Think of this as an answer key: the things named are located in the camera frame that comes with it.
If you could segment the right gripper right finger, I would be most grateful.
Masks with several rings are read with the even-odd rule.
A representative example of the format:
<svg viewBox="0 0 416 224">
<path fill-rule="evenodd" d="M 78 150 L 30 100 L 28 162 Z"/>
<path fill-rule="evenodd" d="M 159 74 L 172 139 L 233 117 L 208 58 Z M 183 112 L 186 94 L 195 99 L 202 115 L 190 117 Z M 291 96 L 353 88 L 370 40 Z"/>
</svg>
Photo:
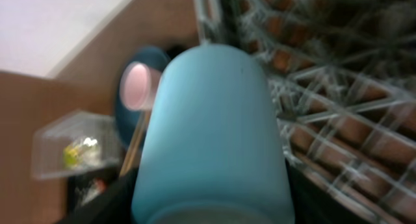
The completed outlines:
<svg viewBox="0 0 416 224">
<path fill-rule="evenodd" d="M 285 161 L 296 224 L 367 224 Z"/>
</svg>

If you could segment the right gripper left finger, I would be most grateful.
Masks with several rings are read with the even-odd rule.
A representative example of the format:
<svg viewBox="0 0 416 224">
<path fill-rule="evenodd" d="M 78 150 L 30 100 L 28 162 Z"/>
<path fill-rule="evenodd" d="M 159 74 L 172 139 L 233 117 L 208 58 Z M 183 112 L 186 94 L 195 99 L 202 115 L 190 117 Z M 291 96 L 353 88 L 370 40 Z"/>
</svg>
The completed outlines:
<svg viewBox="0 0 416 224">
<path fill-rule="evenodd" d="M 131 169 L 102 194 L 58 221 L 59 224 L 131 224 L 131 203 L 138 169 Z"/>
</svg>

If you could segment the yellow green snack wrapper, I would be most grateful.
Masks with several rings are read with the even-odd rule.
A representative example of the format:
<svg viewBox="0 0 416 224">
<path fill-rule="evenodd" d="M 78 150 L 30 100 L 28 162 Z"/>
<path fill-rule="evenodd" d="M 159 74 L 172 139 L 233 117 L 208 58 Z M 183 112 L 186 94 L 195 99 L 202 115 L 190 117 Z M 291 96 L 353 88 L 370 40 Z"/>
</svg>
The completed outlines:
<svg viewBox="0 0 416 224">
<path fill-rule="evenodd" d="M 64 148 L 62 157 L 68 169 L 96 167 L 101 163 L 101 147 L 95 138 L 79 138 Z"/>
</svg>

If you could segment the light blue cup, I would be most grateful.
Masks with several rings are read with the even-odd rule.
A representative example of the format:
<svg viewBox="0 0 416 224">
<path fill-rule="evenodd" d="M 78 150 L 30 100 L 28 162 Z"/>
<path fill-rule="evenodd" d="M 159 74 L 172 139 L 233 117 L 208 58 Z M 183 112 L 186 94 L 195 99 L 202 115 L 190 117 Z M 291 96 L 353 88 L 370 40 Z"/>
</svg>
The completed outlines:
<svg viewBox="0 0 416 224">
<path fill-rule="evenodd" d="M 294 223 L 268 83 L 248 54 L 203 45 L 165 69 L 131 213 L 136 223 Z"/>
</svg>

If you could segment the pink cup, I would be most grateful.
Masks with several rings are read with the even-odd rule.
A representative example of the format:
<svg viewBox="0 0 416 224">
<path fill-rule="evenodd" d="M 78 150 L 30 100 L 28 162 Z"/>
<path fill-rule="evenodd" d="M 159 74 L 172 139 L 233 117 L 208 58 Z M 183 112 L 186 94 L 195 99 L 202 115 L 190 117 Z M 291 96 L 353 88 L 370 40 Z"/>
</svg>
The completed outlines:
<svg viewBox="0 0 416 224">
<path fill-rule="evenodd" d="M 151 110 L 162 73 L 141 62 L 130 63 L 120 81 L 120 99 L 131 111 Z"/>
</svg>

